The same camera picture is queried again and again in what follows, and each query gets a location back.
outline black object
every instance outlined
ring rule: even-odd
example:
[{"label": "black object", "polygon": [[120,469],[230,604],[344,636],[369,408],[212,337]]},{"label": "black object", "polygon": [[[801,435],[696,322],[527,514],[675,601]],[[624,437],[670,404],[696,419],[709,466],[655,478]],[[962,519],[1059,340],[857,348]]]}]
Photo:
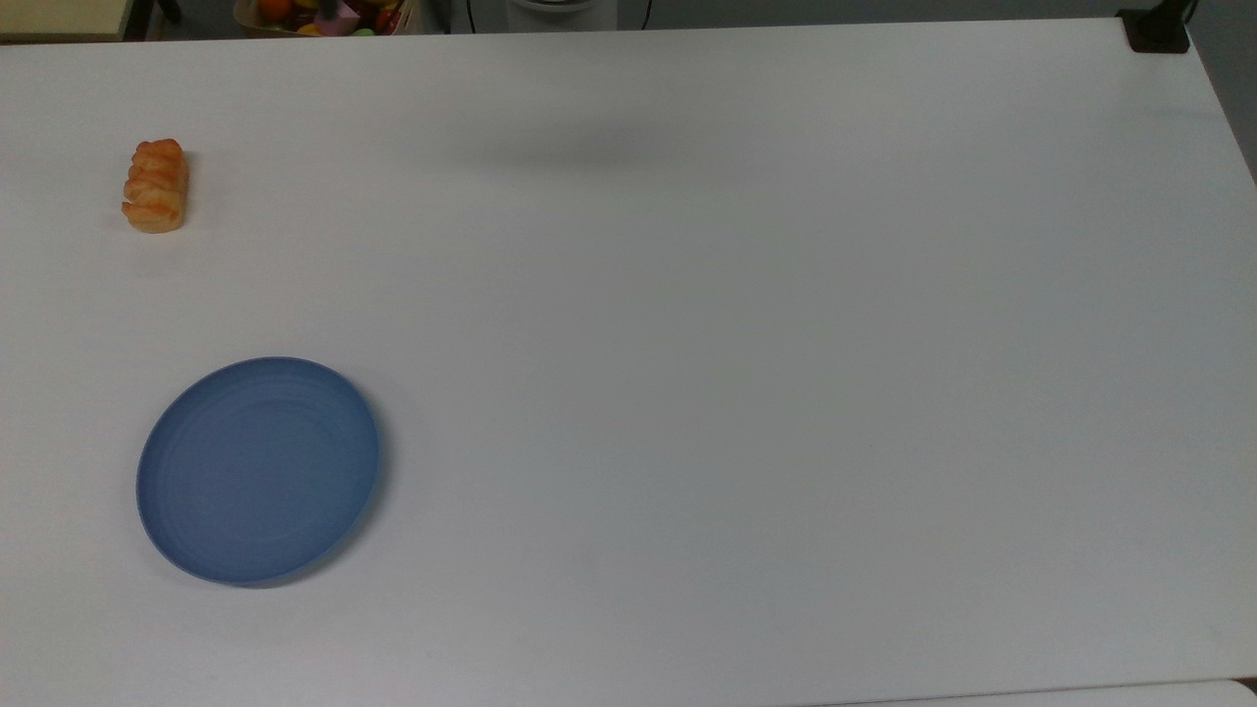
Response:
[{"label": "black object", "polygon": [[1187,54],[1192,47],[1183,19],[1188,5],[1194,13],[1193,0],[1163,0],[1151,10],[1119,10],[1130,48],[1140,54]]},{"label": "black object", "polygon": [[157,0],[157,4],[161,5],[162,14],[166,15],[166,19],[170,20],[171,24],[184,21],[184,11],[178,9],[178,3],[175,0]]}]

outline white table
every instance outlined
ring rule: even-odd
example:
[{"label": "white table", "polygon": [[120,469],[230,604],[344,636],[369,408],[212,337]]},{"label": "white table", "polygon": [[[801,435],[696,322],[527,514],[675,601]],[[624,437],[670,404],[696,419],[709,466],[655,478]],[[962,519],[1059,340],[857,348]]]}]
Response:
[{"label": "white table", "polygon": [[[1194,53],[1116,20],[33,47],[0,96],[6,706],[1257,674],[1257,190]],[[192,206],[150,237],[118,201],[165,136]],[[261,355],[365,390],[387,483],[334,562],[240,590],[158,555],[133,476]]]},{"label": "white table", "polygon": [[1257,697],[1234,682],[1066,689],[1021,694],[952,697],[928,702],[879,702],[879,707],[1253,707]]}]

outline bread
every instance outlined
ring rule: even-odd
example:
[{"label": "bread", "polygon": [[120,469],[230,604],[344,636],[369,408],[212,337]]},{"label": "bread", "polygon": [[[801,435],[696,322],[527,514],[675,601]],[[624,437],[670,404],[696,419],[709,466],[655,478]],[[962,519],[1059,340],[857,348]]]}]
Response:
[{"label": "bread", "polygon": [[166,233],[184,225],[187,206],[187,160],[178,142],[141,142],[131,157],[122,214],[145,233]]}]

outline orange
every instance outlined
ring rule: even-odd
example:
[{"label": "orange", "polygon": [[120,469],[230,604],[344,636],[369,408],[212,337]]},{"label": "orange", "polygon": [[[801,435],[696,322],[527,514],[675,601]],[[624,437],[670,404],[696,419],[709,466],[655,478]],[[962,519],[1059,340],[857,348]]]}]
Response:
[{"label": "orange", "polygon": [[268,23],[278,23],[288,16],[293,0],[258,0],[258,14]]}]

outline plate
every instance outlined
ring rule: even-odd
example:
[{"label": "plate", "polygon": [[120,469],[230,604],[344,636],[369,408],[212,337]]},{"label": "plate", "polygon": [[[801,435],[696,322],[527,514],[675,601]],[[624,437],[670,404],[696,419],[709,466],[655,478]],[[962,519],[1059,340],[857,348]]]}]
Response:
[{"label": "plate", "polygon": [[254,359],[166,409],[140,458],[136,499],[167,560],[250,586],[292,579],[331,552],[378,477],[378,429],[353,384],[302,359]]}]

